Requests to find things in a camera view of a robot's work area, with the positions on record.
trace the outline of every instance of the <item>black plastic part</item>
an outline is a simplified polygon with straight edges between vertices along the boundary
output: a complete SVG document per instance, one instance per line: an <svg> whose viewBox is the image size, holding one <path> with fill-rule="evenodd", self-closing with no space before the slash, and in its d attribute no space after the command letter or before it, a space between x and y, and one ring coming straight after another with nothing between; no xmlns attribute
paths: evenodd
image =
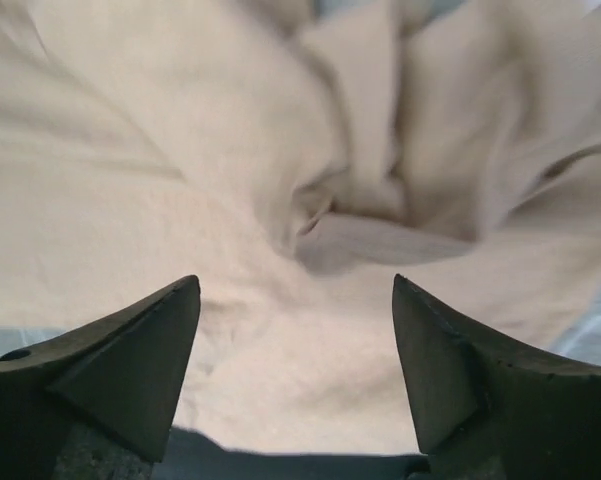
<svg viewBox="0 0 601 480"><path fill-rule="evenodd" d="M399 276L393 316L433 475L601 478L601 367L503 335Z"/></svg>
<svg viewBox="0 0 601 480"><path fill-rule="evenodd" d="M200 312L186 277L0 359L0 479L50 479L77 425L162 459Z"/></svg>

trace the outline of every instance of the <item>screw hole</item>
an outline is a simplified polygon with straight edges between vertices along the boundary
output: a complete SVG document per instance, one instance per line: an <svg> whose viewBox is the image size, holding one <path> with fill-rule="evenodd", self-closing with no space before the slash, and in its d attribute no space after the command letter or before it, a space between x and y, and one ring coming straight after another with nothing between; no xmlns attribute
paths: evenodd
<svg viewBox="0 0 601 480"><path fill-rule="evenodd" d="M0 362L11 362L13 360L20 360L31 355L31 351L26 348L20 350L14 350L13 352L5 353L0 357Z"/></svg>

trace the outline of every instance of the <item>beige cloth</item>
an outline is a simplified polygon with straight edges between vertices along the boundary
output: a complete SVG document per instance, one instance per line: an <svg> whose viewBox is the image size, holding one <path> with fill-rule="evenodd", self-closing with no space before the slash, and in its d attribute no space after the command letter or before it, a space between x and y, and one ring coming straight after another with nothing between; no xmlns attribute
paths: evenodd
<svg viewBox="0 0 601 480"><path fill-rule="evenodd" d="M536 345L601 283L601 14L308 5L0 1L0 325L195 273L177 425L413 451L396 272Z"/></svg>

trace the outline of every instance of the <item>blanket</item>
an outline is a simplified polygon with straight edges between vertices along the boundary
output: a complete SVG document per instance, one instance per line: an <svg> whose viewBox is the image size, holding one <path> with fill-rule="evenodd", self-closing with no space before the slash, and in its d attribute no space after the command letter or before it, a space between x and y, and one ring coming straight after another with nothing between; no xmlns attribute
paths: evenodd
<svg viewBox="0 0 601 480"><path fill-rule="evenodd" d="M416 450L395 273L540 347L601 283L601 13L431 6L0 0L0 326L194 273L176 425Z"/></svg>

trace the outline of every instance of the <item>garment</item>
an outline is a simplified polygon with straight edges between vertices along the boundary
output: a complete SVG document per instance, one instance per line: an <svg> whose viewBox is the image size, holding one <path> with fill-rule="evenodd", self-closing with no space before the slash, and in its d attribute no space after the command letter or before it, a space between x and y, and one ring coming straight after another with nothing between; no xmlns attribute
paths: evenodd
<svg viewBox="0 0 601 480"><path fill-rule="evenodd" d="M601 15L296 1L0 1L0 326L194 273L176 425L414 451L395 273L539 346L601 283Z"/></svg>

